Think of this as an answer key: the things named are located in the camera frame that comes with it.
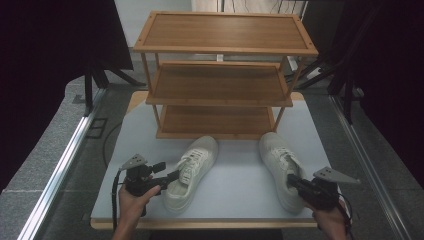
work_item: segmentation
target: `black stand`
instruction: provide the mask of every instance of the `black stand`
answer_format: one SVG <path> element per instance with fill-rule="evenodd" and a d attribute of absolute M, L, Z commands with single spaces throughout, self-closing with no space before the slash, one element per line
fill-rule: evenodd
<path fill-rule="evenodd" d="M 124 81 L 134 86 L 146 86 L 145 83 L 138 82 L 134 78 L 128 76 L 126 73 L 116 69 L 106 63 L 105 61 L 91 61 L 85 69 L 85 113 L 87 117 L 93 110 L 93 92 L 92 80 L 96 83 L 98 88 L 106 89 L 109 85 L 109 80 L 104 72 L 104 69 L 110 70 Z"/>
<path fill-rule="evenodd" d="M 321 66 L 326 61 L 330 60 L 335 53 L 345 52 L 344 56 L 341 58 L 340 61 L 338 61 L 330 68 L 324 70 L 319 75 L 311 78 L 307 82 L 300 84 L 297 89 L 306 89 L 307 87 L 334 74 L 330 85 L 327 87 L 327 91 L 330 95 L 337 95 L 343 88 L 343 85 L 345 85 L 343 113 L 349 123 L 352 123 L 350 112 L 353 97 L 352 91 L 354 87 L 353 72 L 350 65 L 361 40 L 363 39 L 369 26 L 375 19 L 381 7 L 381 4 L 382 3 L 379 1 L 370 1 L 368 8 L 365 9 L 364 13 L 358 16 L 355 23 L 350 28 L 348 33 L 343 37 L 340 43 L 334 48 L 330 49 L 328 52 L 320 54 L 317 60 L 311 65 L 309 65 L 307 68 L 305 68 L 300 75 L 300 77 L 303 77 L 306 74 L 312 72 L 314 69 Z"/>

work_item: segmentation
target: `bottom shelf tier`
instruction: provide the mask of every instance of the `bottom shelf tier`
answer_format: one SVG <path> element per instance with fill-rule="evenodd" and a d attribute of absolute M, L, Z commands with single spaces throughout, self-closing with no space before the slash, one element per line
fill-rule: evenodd
<path fill-rule="evenodd" d="M 270 107 L 163 106 L 157 138 L 260 139 L 273 131 Z"/>

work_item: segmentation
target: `white sneaker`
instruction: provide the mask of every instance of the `white sneaker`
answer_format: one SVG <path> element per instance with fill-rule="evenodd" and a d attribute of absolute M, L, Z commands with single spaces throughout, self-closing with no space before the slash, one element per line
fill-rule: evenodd
<path fill-rule="evenodd" d="M 303 209 L 302 198 L 296 188 L 287 185 L 287 176 L 295 174 L 305 178 L 305 172 L 287 143 L 276 133 L 269 132 L 259 141 L 261 158 L 274 176 L 280 204 L 289 212 Z"/>
<path fill-rule="evenodd" d="M 197 185 L 212 168 L 218 155 L 218 143 L 210 136 L 194 141 L 177 164 L 180 178 L 168 185 L 165 207 L 171 212 L 183 212 L 193 199 Z"/>

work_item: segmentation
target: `person's hand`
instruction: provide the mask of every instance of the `person's hand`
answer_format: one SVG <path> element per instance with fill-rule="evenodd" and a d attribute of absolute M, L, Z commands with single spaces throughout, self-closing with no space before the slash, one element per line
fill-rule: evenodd
<path fill-rule="evenodd" d="M 121 186 L 121 189 L 119 189 L 120 217 L 113 239 L 131 239 L 132 233 L 143 213 L 144 206 L 159 191 L 160 186 L 156 186 L 147 191 L 143 196 L 135 197 L 125 189 L 125 184 Z"/>
<path fill-rule="evenodd" d="M 339 200 L 339 202 L 342 207 L 345 208 L 345 203 L 342 200 Z M 307 202 L 305 202 L 305 207 L 313 211 L 312 217 L 318 223 L 318 226 L 325 233 L 328 239 L 346 239 L 344 217 L 339 209 L 333 208 L 330 211 L 317 210 Z"/>

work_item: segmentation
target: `gray carpet floor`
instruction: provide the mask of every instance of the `gray carpet floor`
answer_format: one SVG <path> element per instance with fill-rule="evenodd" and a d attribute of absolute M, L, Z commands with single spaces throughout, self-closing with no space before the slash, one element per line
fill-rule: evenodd
<path fill-rule="evenodd" d="M 213 56 L 181 57 L 213 59 Z M 139 56 L 132 54 L 132 58 L 135 70 L 126 72 L 144 82 Z M 91 228 L 90 213 L 113 153 L 119 124 L 126 113 L 128 102 L 134 91 L 143 88 L 132 86 L 112 73 L 107 72 L 107 76 L 110 85 L 95 116 L 95 124 L 87 133 L 36 239 L 110 239 L 112 236 L 111 231 Z M 308 104 L 331 166 L 362 180 L 361 185 L 340 185 L 353 205 L 352 232 L 356 239 L 398 239 L 326 94 L 327 84 L 328 81 L 322 81 L 301 93 Z M 83 116 L 85 105 L 82 100 L 84 81 L 78 78 L 68 85 L 63 103 L 49 128 L 0 196 L 0 239 L 16 239 L 19 236 Z M 411 239 L 422 239 L 422 188 L 363 113 L 359 102 L 353 103 L 352 118 L 353 128 L 399 210 Z M 325 239 L 316 228 L 288 228 L 281 232 L 284 239 Z M 149 231 L 138 231 L 137 239 L 148 239 L 149 235 Z"/>

